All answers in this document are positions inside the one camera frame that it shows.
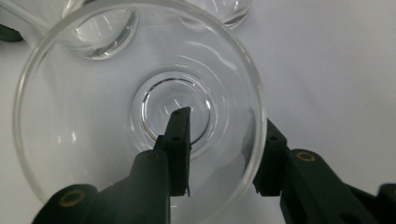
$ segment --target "black plastic part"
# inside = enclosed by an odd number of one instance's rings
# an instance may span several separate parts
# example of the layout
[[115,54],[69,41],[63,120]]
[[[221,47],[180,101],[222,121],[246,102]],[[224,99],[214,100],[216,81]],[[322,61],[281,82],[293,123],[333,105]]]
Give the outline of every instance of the black plastic part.
[[137,155],[124,185],[114,223],[170,223],[168,166],[168,157],[161,150]]
[[378,216],[384,223],[396,223],[396,184],[384,184],[376,197]]
[[[281,208],[287,223],[377,223],[318,154],[294,149],[284,167]],[[296,216],[293,210],[304,215]]]
[[18,31],[0,24],[0,40],[5,42],[19,42],[23,38]]
[[118,206],[128,178],[124,178],[107,189],[99,192],[95,203],[86,218],[86,224],[114,223],[118,214]]
[[262,163],[253,180],[261,196],[279,196],[284,176],[283,164],[289,152],[286,137],[267,120],[267,136]]
[[91,185],[72,185],[54,194],[44,205],[33,224],[82,224],[96,197]]
[[189,107],[175,110],[164,135],[158,136],[154,150],[161,149],[168,155],[170,171],[171,196],[183,196],[186,191],[190,196],[190,112]]

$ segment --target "glass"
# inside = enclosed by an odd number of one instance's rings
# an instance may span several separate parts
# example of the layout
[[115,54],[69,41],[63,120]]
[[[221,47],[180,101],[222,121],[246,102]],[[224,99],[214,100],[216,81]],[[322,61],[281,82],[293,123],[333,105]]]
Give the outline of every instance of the glass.
[[[120,8],[138,11],[139,23],[118,54],[97,62],[67,47],[64,37],[85,21]],[[90,35],[101,31],[93,26]],[[15,143],[42,202],[72,184],[101,190],[129,174],[173,110],[190,106],[191,196],[171,199],[172,223],[214,223],[260,164],[262,98],[246,50],[201,9],[163,0],[97,1],[53,27],[23,69]]]
[[247,16],[253,0],[183,0],[209,12],[234,29]]
[[[44,35],[60,20],[94,0],[0,0],[0,6],[31,23]],[[90,60],[104,60],[134,37],[139,18],[133,8],[103,11],[63,36],[63,42]]]

